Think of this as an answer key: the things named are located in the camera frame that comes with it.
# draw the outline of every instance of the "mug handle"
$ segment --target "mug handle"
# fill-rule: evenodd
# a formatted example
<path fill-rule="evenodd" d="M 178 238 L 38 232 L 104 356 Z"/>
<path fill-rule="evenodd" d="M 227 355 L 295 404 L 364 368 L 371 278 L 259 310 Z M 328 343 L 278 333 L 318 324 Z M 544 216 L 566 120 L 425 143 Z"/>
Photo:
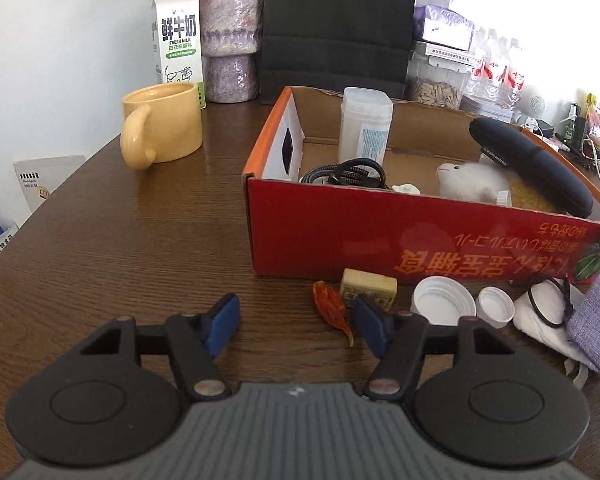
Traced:
<path fill-rule="evenodd" d="M 144 123 L 149 113 L 149 105 L 139 106 L 126 118 L 120 132 L 122 158 L 134 170 L 145 170 L 155 160 L 155 150 L 144 146 Z"/>

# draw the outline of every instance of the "white plastic bottle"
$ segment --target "white plastic bottle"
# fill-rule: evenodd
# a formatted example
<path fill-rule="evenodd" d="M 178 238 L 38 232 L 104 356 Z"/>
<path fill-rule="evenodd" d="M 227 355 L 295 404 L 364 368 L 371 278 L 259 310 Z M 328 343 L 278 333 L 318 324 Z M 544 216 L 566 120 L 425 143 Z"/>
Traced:
<path fill-rule="evenodd" d="M 484 43 L 487 41 L 487 29 L 480 27 L 474 31 L 474 37 L 471 40 L 469 53 L 476 59 L 474 70 L 469 76 L 469 81 L 464 88 L 464 94 L 470 97 L 477 96 L 480 89 L 480 80 L 482 79 L 482 70 L 484 69 L 484 56 L 486 54 Z"/>
<path fill-rule="evenodd" d="M 507 60 L 502 55 L 498 43 L 498 31 L 494 28 L 489 29 L 485 50 L 484 70 L 478 94 L 489 101 L 497 102 L 500 97 L 500 87 L 506 75 Z"/>
<path fill-rule="evenodd" d="M 522 47 L 516 38 L 511 39 L 509 49 L 509 68 L 507 77 L 500 91 L 500 104 L 505 108 L 513 110 L 522 96 L 522 87 L 525 84 L 524 61 Z"/>
<path fill-rule="evenodd" d="M 382 165 L 394 114 L 391 99 L 379 90 L 349 86 L 340 109 L 338 163 L 363 156 Z"/>
<path fill-rule="evenodd" d="M 500 46 L 500 53 L 504 58 L 504 77 L 507 77 L 507 70 L 509 69 L 509 38 L 506 36 L 501 36 L 498 40 L 498 45 Z M 502 93 L 502 88 L 504 86 L 504 79 L 502 80 L 502 85 L 500 86 L 500 92 L 498 93 L 498 99 L 500 99 L 500 94 Z"/>

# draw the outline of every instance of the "tabletop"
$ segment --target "tabletop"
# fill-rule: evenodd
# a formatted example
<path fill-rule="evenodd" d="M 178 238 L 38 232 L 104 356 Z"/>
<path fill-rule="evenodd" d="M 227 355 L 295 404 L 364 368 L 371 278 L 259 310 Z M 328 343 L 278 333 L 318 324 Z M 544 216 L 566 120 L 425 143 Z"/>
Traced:
<path fill-rule="evenodd" d="M 0 256 L 0 477 L 20 458 L 4 405 L 28 377 L 121 314 L 139 324 L 202 312 L 238 294 L 240 330 L 216 361 L 240 381 L 350 381 L 360 388 L 376 360 L 357 338 L 318 316 L 312 283 L 259 278 L 251 269 L 241 171 L 270 108 L 210 104 L 200 150 L 146 171 L 127 168 L 116 138 L 74 173 Z M 484 282 L 467 283 L 477 293 Z M 395 307 L 410 304 L 402 286 Z M 515 298 L 521 290 L 510 290 Z M 506 333 L 559 368 L 556 352 L 513 327 Z M 169 376 L 167 358 L 143 365 Z M 424 377 L 451 365 L 427 358 Z M 600 479 L 600 376 L 584 386 L 591 420 L 576 466 Z"/>

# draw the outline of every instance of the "sunflower seeds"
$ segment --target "sunflower seeds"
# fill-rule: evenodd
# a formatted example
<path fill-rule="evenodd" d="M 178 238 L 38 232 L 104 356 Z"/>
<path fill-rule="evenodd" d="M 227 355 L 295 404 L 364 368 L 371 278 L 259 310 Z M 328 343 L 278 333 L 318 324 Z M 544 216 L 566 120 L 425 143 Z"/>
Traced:
<path fill-rule="evenodd" d="M 443 106 L 458 110 L 462 92 L 449 83 L 436 83 L 430 79 L 416 79 L 411 88 L 410 100 L 426 105 Z"/>

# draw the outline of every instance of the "yellow mug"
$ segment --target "yellow mug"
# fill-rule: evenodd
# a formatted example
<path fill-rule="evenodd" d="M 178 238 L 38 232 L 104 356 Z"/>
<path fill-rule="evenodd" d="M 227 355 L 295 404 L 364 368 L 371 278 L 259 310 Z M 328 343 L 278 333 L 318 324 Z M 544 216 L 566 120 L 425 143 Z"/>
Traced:
<path fill-rule="evenodd" d="M 126 164 L 144 170 L 195 152 L 202 145 L 198 85 L 163 83 L 122 98 L 125 124 L 120 151 Z"/>

